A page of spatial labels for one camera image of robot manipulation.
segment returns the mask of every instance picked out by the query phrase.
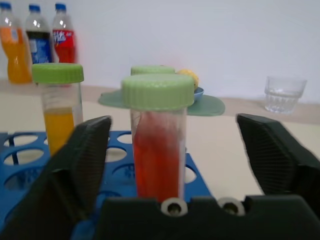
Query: green screw cap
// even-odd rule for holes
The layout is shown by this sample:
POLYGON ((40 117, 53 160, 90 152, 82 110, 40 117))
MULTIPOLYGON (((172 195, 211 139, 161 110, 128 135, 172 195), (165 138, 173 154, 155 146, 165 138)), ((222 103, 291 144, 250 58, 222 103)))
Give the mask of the green screw cap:
POLYGON ((176 70, 163 65, 140 65, 131 67, 131 76, 138 74, 175 74, 176 70))
POLYGON ((194 103, 194 80, 182 74, 140 74, 122 80, 125 106, 138 111, 173 111, 194 103))
POLYGON ((39 63, 32 65, 32 79, 39 84, 73 84, 84 81, 84 70, 74 63, 39 63))

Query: orange liquid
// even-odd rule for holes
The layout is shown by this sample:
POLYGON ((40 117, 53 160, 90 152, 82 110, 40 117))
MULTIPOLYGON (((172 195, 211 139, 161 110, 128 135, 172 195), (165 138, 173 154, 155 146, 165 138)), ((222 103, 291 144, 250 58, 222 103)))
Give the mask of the orange liquid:
POLYGON ((26 63, 26 45, 24 43, 5 43, 2 48, 8 58, 8 78, 12 84, 32 82, 31 73, 26 63))
POLYGON ((133 138, 135 180, 138 197, 163 202, 179 197, 179 144, 175 131, 164 131, 153 120, 144 115, 133 138))
POLYGON ((71 107, 54 108, 44 112, 44 123, 51 156, 65 145, 74 131, 74 116, 71 107))

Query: tube with orange liquid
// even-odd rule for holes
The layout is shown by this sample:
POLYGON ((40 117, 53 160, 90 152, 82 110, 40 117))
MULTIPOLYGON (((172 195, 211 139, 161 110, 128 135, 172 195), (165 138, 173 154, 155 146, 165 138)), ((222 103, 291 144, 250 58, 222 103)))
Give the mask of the tube with orange liquid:
POLYGON ((9 81, 12 84, 31 83, 26 44, 19 21, 13 16, 10 3, 0 2, 0 10, 0 38, 3 51, 8 58, 9 81))
POLYGON ((54 155, 83 122, 80 82, 83 68, 72 63, 32 66, 32 78, 42 87, 42 109, 50 154, 54 155))

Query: green plate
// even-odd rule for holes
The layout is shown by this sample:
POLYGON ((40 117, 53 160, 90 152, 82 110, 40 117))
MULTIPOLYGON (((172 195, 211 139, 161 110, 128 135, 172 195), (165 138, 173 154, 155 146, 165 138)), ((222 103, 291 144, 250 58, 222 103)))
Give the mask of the green plate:
MULTIPOLYGON (((122 103, 121 90, 102 93, 98 102, 102 105, 126 109, 122 103)), ((225 112, 225 104, 217 97, 203 95, 193 105, 188 107, 188 115, 213 117, 220 116, 225 112)))

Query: orange soda bottle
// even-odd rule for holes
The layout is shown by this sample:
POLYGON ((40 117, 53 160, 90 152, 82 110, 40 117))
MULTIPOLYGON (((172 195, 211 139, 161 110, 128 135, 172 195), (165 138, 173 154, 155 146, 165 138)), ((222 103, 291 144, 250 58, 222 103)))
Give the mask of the orange soda bottle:
POLYGON ((11 4, 0 2, 0 38, 4 53, 8 58, 8 78, 12 84, 32 82, 27 64, 26 44, 19 21, 14 17, 11 4))

